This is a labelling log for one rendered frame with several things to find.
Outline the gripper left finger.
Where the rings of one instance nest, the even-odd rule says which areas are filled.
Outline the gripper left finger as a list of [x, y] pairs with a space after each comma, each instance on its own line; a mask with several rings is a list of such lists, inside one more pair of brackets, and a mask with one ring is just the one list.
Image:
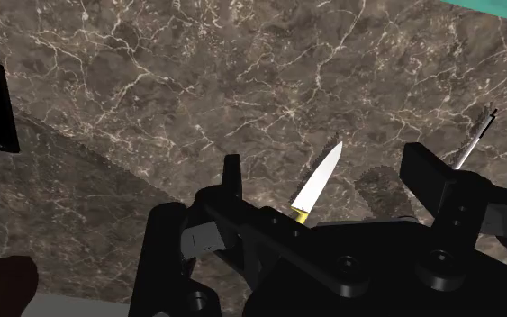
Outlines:
[[217, 293], [191, 274], [197, 257], [214, 253], [251, 290], [242, 317], [333, 317], [369, 287], [355, 255], [325, 249], [309, 229], [241, 196], [240, 157], [225, 157], [222, 182], [199, 190], [191, 206], [149, 211], [128, 317], [222, 317]]

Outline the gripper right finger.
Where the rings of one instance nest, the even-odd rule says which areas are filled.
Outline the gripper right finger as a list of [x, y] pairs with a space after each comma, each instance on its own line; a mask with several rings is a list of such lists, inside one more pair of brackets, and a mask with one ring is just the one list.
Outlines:
[[416, 265], [423, 284], [438, 291], [461, 287], [480, 234], [507, 248], [507, 188], [448, 166], [419, 142], [403, 146], [400, 178], [434, 218], [431, 242]]

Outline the dark red round object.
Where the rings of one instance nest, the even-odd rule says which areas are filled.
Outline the dark red round object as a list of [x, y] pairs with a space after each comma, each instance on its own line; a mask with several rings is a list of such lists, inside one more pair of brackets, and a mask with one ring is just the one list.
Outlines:
[[38, 268], [31, 257], [0, 258], [0, 317], [21, 317], [38, 283]]

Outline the yellow handled knife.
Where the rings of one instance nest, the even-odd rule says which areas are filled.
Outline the yellow handled knife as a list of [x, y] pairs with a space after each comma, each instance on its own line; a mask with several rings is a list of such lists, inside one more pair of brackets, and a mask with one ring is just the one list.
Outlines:
[[290, 206], [296, 212], [295, 220], [304, 224], [315, 206], [322, 190], [330, 179], [342, 152], [342, 142], [334, 145], [322, 158], [300, 190], [295, 194]]

